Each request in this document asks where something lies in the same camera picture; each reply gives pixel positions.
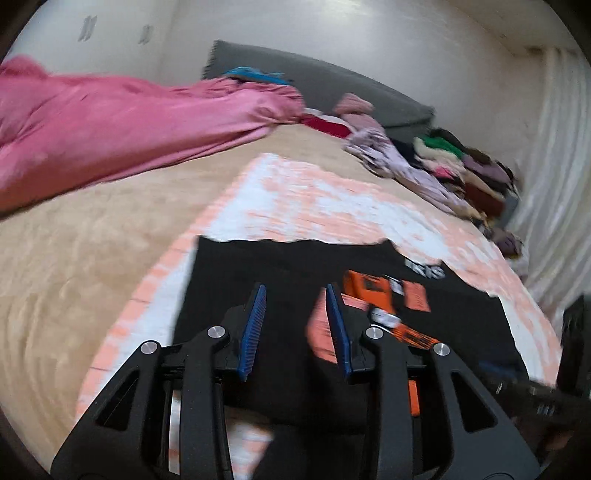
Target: ceiling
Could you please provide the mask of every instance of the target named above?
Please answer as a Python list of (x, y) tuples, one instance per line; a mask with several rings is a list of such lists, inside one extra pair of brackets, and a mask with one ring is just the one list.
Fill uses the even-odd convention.
[(447, 0), (486, 28), (513, 54), (530, 48), (579, 46), (544, 0)]

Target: beige bedsheet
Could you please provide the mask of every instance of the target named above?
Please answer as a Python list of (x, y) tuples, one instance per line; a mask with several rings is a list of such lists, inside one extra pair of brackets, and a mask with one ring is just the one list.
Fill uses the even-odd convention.
[(44, 467), (72, 428), (86, 372), (141, 278), (259, 153), (380, 184), (447, 217), (369, 173), (341, 144), (285, 125), (251, 144), (62, 195), (0, 222), (0, 404)]

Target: gray pillow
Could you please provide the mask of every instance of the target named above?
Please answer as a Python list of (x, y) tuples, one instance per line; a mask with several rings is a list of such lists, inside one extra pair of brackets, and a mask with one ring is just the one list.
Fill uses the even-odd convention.
[(219, 77), (235, 67), (283, 72), (304, 97), (306, 106), (331, 113), (341, 97), (351, 92), (373, 103), (373, 117), (386, 134), (402, 142), (425, 135), (434, 109), (396, 90), (337, 65), (281, 50), (217, 40), (203, 71), (204, 79)]

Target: metal bolt head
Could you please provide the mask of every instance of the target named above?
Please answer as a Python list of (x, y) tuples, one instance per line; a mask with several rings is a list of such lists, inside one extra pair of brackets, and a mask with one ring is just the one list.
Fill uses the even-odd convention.
[(378, 327), (369, 327), (365, 331), (365, 335), (367, 335), (369, 338), (373, 340), (378, 340), (384, 336), (384, 331)]
[(436, 343), (433, 345), (433, 351), (439, 356), (447, 356), (451, 350), (445, 343)]
[(142, 353), (149, 355), (151, 353), (154, 353), (157, 349), (158, 349), (158, 344), (156, 342), (145, 342), (142, 344), (142, 346), (140, 347), (139, 350)]
[(207, 335), (210, 336), (211, 338), (221, 338), (224, 336), (225, 333), (226, 333), (226, 329), (224, 327), (219, 326), (219, 325), (216, 325), (215, 327), (211, 327), (207, 331)]

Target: lavender clothing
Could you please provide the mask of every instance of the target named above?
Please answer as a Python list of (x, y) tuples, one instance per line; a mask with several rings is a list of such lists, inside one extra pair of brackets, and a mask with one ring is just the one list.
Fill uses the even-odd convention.
[(365, 113), (345, 113), (340, 116), (345, 122), (353, 127), (354, 130), (363, 130), (365, 128), (377, 128), (385, 132), (384, 127), (374, 118)]
[(413, 168), (392, 142), (377, 129), (364, 129), (347, 137), (345, 151), (359, 157), (364, 166), (380, 177), (394, 178), (441, 211), (462, 217), (479, 217), (465, 200), (448, 192), (435, 177)]
[(487, 179), (506, 184), (507, 186), (511, 185), (511, 179), (507, 175), (507, 172), (494, 161), (488, 165), (483, 165), (474, 160), (470, 155), (464, 155), (462, 157), (462, 163), (468, 170), (472, 170), (481, 178), (486, 177)]

